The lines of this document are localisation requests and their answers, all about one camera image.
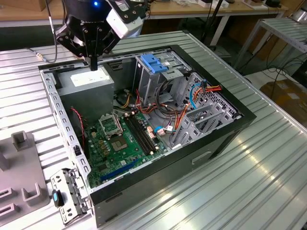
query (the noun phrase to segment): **ridged metal surface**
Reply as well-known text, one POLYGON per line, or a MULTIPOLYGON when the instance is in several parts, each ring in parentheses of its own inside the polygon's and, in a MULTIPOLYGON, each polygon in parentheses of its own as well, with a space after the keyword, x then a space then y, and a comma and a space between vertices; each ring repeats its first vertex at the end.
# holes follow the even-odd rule
POLYGON ((307 52, 307 24, 297 23, 290 18, 272 18, 262 20, 260 26, 301 52, 307 52))
MULTIPOLYGON (((217 158, 102 227, 121 229, 300 229, 307 220, 306 129, 197 40, 183 32, 122 40, 114 53, 180 45, 257 115, 217 158)), ((52 46, 37 48, 52 59, 52 46)), ((59 62, 73 60, 59 48, 59 62)), ((25 130, 35 136, 49 178, 70 167, 31 52, 0 52, 0 138, 25 130)), ((2 229, 63 229, 53 202, 2 229)), ((66 229, 95 229, 87 215, 66 229)))

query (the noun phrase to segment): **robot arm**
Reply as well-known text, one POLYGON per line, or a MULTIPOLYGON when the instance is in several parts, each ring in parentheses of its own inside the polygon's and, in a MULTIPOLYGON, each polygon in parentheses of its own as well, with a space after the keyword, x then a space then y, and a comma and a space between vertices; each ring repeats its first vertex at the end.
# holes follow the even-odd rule
POLYGON ((65 0, 65 24, 56 33, 57 42, 83 57, 92 71, 120 39, 142 26, 146 10, 130 0, 65 0))

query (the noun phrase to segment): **black ram slot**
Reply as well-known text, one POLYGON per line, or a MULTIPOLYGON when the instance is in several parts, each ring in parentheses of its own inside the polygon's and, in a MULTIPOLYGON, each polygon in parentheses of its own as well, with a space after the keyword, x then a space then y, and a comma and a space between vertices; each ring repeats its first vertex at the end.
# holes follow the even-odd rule
POLYGON ((150 149, 147 147, 146 143, 143 141, 141 135, 139 134, 137 128, 133 125, 133 123, 130 121, 129 118, 125 118, 125 122, 128 126, 128 128, 130 129, 130 132, 132 133, 132 135, 134 136, 134 138, 137 140, 138 144, 140 145, 141 149, 143 150, 143 152, 145 153, 145 155, 149 155, 150 154, 150 149))
POLYGON ((135 118, 132 118, 131 122, 137 128, 137 130, 139 131, 139 134, 142 135, 142 138, 144 139, 145 143, 147 143, 147 146, 150 148, 150 150, 155 152, 156 149, 155 149, 152 141, 150 140, 149 136, 145 133, 145 131, 143 130, 143 127, 140 125, 140 123, 135 118))

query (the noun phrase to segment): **gray plastic holder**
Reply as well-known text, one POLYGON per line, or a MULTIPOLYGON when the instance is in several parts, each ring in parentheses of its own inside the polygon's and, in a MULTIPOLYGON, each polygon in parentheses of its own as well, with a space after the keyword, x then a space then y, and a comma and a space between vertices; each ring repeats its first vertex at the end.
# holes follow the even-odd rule
POLYGON ((50 202, 34 137, 24 131, 0 141, 0 226, 50 202))

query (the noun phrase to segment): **green motherboard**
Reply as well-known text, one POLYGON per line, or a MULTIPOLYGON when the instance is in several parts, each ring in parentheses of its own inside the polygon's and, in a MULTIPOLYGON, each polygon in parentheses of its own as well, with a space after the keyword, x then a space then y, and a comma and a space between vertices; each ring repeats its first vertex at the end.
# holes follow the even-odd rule
MULTIPOLYGON (((134 118, 143 127, 150 126, 143 114, 137 113, 134 118)), ((128 170, 135 168, 153 158, 158 157, 167 151, 164 144, 155 138, 156 150, 148 154, 142 150, 133 132, 125 122, 125 118, 119 117, 118 121, 122 128, 122 135, 113 135, 111 138, 105 136, 105 131, 115 129, 116 125, 112 119, 103 122, 104 130, 99 122, 94 126, 85 129, 88 141, 88 162, 91 166, 91 173, 88 175, 90 187, 96 187, 102 183, 115 178, 128 170)))

